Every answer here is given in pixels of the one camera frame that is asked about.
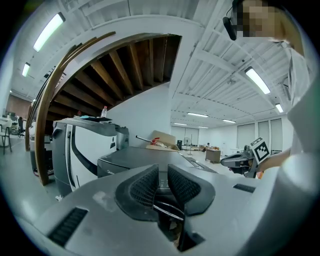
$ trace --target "bottle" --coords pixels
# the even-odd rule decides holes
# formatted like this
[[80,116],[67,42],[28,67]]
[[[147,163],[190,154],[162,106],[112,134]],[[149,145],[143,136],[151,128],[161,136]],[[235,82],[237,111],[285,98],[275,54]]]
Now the bottle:
[[101,117],[106,118],[107,117],[107,106],[104,106],[102,112],[101,112]]

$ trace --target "cardboard box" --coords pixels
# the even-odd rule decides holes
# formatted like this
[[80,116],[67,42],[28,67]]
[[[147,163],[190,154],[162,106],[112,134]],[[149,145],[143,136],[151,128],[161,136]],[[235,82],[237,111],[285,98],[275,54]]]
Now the cardboard box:
[[168,133],[164,133],[158,130],[154,130],[151,134],[151,140],[154,138],[160,138],[158,142],[163,143],[166,147],[156,146],[156,145],[150,145],[148,144],[145,148],[151,149],[151,150],[163,150],[163,151],[180,151],[178,146],[175,145],[176,143],[176,137],[172,136]]

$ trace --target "cable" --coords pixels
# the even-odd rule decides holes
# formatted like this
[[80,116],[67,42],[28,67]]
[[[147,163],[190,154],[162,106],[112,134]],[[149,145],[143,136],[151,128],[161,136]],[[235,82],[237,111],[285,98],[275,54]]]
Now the cable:
[[231,6],[231,8],[226,12],[226,15],[225,15],[225,16],[228,16],[228,12],[230,12],[231,9],[232,9],[232,6]]

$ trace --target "floor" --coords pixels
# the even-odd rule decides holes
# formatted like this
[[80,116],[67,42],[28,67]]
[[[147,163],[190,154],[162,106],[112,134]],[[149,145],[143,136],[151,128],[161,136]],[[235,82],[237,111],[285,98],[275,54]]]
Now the floor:
[[194,158],[195,160],[199,161],[200,163],[204,164],[205,166],[209,167],[210,169],[216,171],[219,174],[227,175],[227,176],[239,176],[240,174],[235,174],[229,170],[228,167],[223,166],[221,163],[212,163],[209,160],[206,160],[206,152],[202,151],[191,151],[192,155],[189,155],[190,151],[180,151],[184,156]]
[[50,184],[42,186],[33,174],[30,153],[25,151],[25,139],[12,136],[11,148],[0,147],[0,185],[13,214],[33,223],[58,201],[58,189],[53,175]]

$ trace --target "white ceiling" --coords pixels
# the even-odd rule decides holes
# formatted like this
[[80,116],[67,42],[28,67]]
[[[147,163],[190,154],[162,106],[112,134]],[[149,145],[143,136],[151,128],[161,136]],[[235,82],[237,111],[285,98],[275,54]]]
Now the white ceiling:
[[[110,21],[130,16],[175,16],[194,21],[203,33],[195,38],[186,69],[172,94],[171,122],[190,127],[227,125],[222,119],[245,123],[279,115],[275,104],[289,110],[283,81],[289,70],[288,53],[280,43],[268,41],[231,41],[222,24],[231,0],[52,0],[43,3],[20,31],[12,91],[32,101],[52,70],[69,49],[97,36],[97,28]],[[54,32],[39,52],[33,45],[39,34],[58,12],[66,21]],[[31,64],[27,77],[24,64]],[[173,73],[180,62],[176,62]],[[252,66],[271,93],[264,95],[249,80],[244,70]],[[208,118],[187,115],[207,114]]]

